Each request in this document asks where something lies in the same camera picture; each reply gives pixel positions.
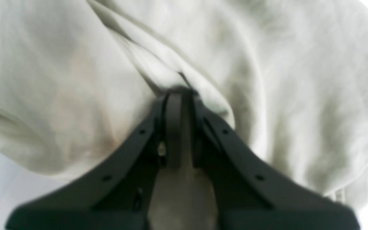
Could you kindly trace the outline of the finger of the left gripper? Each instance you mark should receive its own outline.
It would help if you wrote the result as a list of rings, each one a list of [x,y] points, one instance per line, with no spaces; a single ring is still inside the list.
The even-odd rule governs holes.
[[[192,165],[212,183],[219,230],[359,230],[345,205],[297,185],[260,160],[198,93],[186,90]]]
[[[114,153],[61,189],[17,207],[7,230],[147,230],[159,169],[181,164],[182,94],[158,99]]]

